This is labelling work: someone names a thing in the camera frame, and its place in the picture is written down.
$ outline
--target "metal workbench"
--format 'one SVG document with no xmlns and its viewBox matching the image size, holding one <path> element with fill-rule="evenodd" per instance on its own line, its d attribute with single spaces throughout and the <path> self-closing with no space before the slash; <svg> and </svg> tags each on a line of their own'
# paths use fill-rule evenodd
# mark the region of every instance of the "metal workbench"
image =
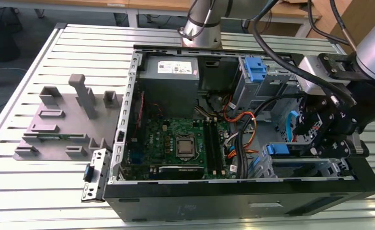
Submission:
<svg viewBox="0 0 375 230">
<path fill-rule="evenodd" d="M 275 51 L 342 53 L 339 47 L 321 39 L 265 38 Z M 222 40 L 227 49 L 261 50 L 249 34 L 223 33 Z M 375 195 L 306 217 L 124 223 L 107 203 L 80 203 L 87 162 L 14 160 L 40 103 L 42 88 L 58 86 L 62 93 L 74 93 L 68 77 L 83 73 L 94 93 L 115 90 L 123 94 L 134 44 L 179 46 L 181 39 L 174 30 L 162 29 L 70 24 L 54 30 L 0 114 L 0 229 L 375 229 Z M 375 122 L 362 139 L 371 150 L 367 160 L 375 172 Z"/>
</svg>

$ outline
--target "sticker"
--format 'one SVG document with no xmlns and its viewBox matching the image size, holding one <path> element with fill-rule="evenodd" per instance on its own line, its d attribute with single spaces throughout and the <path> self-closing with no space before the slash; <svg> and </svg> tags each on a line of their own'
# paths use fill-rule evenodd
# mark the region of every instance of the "sticker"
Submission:
<svg viewBox="0 0 375 230">
<path fill-rule="evenodd" d="M 190 61 L 159 61 L 158 73 L 193 74 Z"/>
<path fill-rule="evenodd" d="M 238 172 L 238 167 L 234 164 L 230 165 L 230 171 L 234 173 Z"/>
<path fill-rule="evenodd" d="M 237 105 L 235 105 L 235 104 L 233 104 L 231 102 L 229 102 L 229 106 L 230 106 L 230 108 L 233 108 L 233 109 L 235 109 L 235 108 L 237 108 Z"/>
<path fill-rule="evenodd" d="M 119 7 L 124 7 L 124 4 L 115 4 L 115 3 L 107 3 L 108 6 L 119 6 Z"/>
</svg>

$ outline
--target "blue plastic latch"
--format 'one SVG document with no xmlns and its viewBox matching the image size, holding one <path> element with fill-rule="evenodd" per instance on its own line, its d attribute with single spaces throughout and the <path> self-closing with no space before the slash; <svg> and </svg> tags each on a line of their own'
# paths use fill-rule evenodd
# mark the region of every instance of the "blue plastic latch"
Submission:
<svg viewBox="0 0 375 230">
<path fill-rule="evenodd" d="M 274 154 L 290 154 L 290 150 L 286 144 L 270 144 L 270 146 L 274 149 Z"/>
<path fill-rule="evenodd" d="M 246 57 L 246 68 L 251 82 L 263 82 L 267 75 L 267 66 L 259 57 Z"/>
<path fill-rule="evenodd" d="M 267 152 L 269 152 L 269 155 L 273 155 L 275 153 L 271 145 L 267 145 Z"/>
</svg>

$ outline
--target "wooden table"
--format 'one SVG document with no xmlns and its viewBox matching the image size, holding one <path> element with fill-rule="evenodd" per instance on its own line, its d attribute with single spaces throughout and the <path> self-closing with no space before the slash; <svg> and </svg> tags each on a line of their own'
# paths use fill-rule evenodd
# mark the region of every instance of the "wooden table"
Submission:
<svg viewBox="0 0 375 230">
<path fill-rule="evenodd" d="M 174 15 L 186 16 L 191 6 L 191 0 L 178 0 L 169 4 L 170 0 L 130 0 L 128 8 L 135 9 L 135 12 L 128 14 L 128 17 L 136 17 L 139 14 L 155 14 L 155 15 Z M 299 4 L 291 4 L 282 2 L 273 7 L 273 19 L 274 23 L 295 23 L 301 24 L 295 37 L 306 37 L 310 30 L 309 13 L 301 9 Z M 322 15 L 313 7 L 314 20 L 321 19 Z"/>
<path fill-rule="evenodd" d="M 3 7 L 126 13 L 130 27 L 139 26 L 139 14 L 187 16 L 190 5 L 190 0 L 0 0 Z M 317 20 L 321 14 L 315 9 L 313 11 Z M 297 37 L 306 37 L 311 30 L 307 12 L 299 9 L 298 4 L 277 4 L 273 8 L 271 22 L 301 24 Z"/>
</svg>

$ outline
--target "ram slot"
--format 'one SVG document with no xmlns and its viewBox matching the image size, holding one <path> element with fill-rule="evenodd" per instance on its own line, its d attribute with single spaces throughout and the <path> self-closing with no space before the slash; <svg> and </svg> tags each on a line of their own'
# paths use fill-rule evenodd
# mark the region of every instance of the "ram slot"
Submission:
<svg viewBox="0 0 375 230">
<path fill-rule="evenodd" d="M 214 153 L 213 153 L 213 144 L 211 144 L 211 128 L 210 122 L 205 121 L 203 123 L 203 131 L 205 131 L 205 146 L 206 146 L 206 156 L 207 156 L 207 170 L 209 174 L 215 175 L 215 160 L 214 160 Z"/>
<path fill-rule="evenodd" d="M 223 170 L 221 139 L 219 139 L 219 130 L 218 130 L 217 122 L 211 122 L 211 124 L 210 124 L 210 133 L 211 133 L 213 154 L 214 154 L 214 159 L 215 159 L 215 169 L 217 169 L 218 175 L 225 175 L 226 171 Z"/>
</svg>

